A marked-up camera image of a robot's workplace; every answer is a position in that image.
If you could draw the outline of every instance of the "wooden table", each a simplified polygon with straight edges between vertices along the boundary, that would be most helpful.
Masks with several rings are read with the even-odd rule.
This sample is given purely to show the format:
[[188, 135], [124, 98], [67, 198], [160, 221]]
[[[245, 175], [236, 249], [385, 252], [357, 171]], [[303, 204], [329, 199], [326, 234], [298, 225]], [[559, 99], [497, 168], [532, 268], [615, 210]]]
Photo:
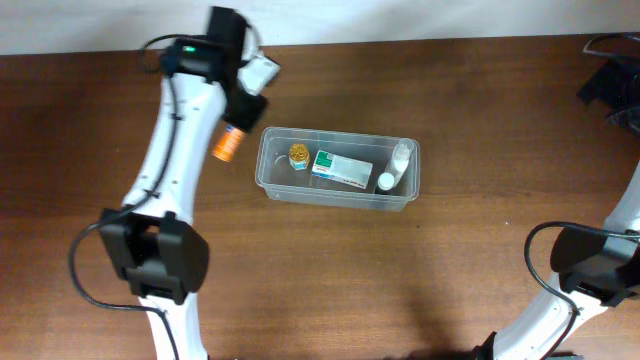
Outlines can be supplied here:
[[[640, 143], [575, 97], [602, 61], [586, 37], [269, 48], [282, 74], [235, 160], [208, 156], [195, 228], [211, 247], [200, 291], [212, 358], [372, 359], [468, 350], [540, 291], [522, 257], [547, 220], [601, 226]], [[0, 358], [152, 359], [146, 316], [94, 308], [73, 290], [72, 236], [132, 185], [159, 81], [136, 54], [0, 58]], [[420, 197], [401, 213], [269, 200], [254, 182], [267, 126], [411, 137]], [[533, 249], [546, 277], [552, 231]], [[97, 236], [80, 276], [131, 303]], [[562, 349], [636, 359], [626, 301]]]

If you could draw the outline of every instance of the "plastic bin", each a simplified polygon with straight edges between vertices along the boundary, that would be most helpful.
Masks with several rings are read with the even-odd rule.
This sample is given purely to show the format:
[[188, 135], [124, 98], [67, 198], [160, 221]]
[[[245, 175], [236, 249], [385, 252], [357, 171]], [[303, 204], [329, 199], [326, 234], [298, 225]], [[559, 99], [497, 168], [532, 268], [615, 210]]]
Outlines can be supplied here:
[[[384, 172], [400, 138], [349, 134], [332, 131], [269, 127], [262, 133], [256, 183], [273, 200], [360, 209], [400, 211], [420, 191], [420, 145], [411, 154], [409, 167], [391, 195], [374, 194], [378, 176]], [[306, 170], [289, 164], [289, 148], [305, 144], [311, 160]], [[373, 170], [366, 189], [311, 175], [318, 150], [366, 161]]]

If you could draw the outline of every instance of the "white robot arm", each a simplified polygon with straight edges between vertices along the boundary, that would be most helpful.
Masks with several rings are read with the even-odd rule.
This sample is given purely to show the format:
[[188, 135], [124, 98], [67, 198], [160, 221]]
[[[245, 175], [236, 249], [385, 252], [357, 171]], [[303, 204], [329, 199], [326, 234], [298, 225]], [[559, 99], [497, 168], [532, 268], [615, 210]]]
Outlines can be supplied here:
[[[637, 298], [640, 273], [636, 251], [640, 230], [640, 164], [622, 199], [605, 221], [605, 231], [584, 226], [566, 228], [558, 236], [551, 255], [552, 274], [547, 284], [571, 299], [568, 302], [542, 290], [527, 309], [507, 328], [492, 334], [474, 351], [474, 359], [523, 360], [550, 356], [587, 320]], [[627, 233], [627, 239], [617, 234]]]
[[[224, 117], [234, 131], [249, 132], [267, 105], [260, 92], [280, 69], [262, 54], [257, 41], [252, 56], [243, 60], [247, 29], [252, 28], [234, 10], [214, 7], [206, 35], [170, 35], [145, 45], [143, 50], [153, 41], [175, 38], [157, 69], [165, 77], [147, 155], [122, 209], [105, 209], [69, 251], [73, 284], [87, 301], [148, 313], [159, 360], [208, 358], [200, 337], [197, 292], [207, 272], [209, 247], [191, 226], [198, 178], [219, 120]], [[142, 306], [100, 302], [80, 284], [75, 252], [94, 229], [117, 276], [129, 282]]]

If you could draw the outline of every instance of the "white cap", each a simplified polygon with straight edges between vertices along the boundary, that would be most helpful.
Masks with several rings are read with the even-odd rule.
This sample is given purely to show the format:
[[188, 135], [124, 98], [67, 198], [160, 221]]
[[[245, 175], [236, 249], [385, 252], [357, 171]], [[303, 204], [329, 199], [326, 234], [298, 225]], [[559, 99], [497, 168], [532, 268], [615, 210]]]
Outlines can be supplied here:
[[380, 190], [384, 191], [391, 190], [394, 182], [395, 178], [393, 177], [393, 175], [391, 175], [391, 173], [382, 173], [382, 175], [380, 175], [380, 177], [378, 178], [378, 187], [380, 188]]
[[411, 157], [411, 152], [414, 148], [415, 145], [413, 144], [413, 141], [409, 139], [402, 139], [400, 140], [398, 145], [393, 148], [393, 154], [391, 155], [391, 158], [395, 161], [409, 160], [409, 158]]

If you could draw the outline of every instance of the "white bottle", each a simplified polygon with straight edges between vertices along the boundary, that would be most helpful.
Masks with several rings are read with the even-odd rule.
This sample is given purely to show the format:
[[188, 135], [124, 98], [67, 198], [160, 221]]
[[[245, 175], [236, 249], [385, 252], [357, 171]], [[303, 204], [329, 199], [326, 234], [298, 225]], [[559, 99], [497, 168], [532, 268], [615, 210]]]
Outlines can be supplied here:
[[413, 141], [402, 139], [393, 149], [391, 160], [389, 160], [389, 164], [385, 170], [385, 172], [391, 173], [395, 179], [393, 187], [398, 185], [400, 179], [402, 179], [402, 175], [404, 175], [404, 172], [409, 167], [409, 158], [411, 158], [411, 153], [414, 148], [415, 144]]

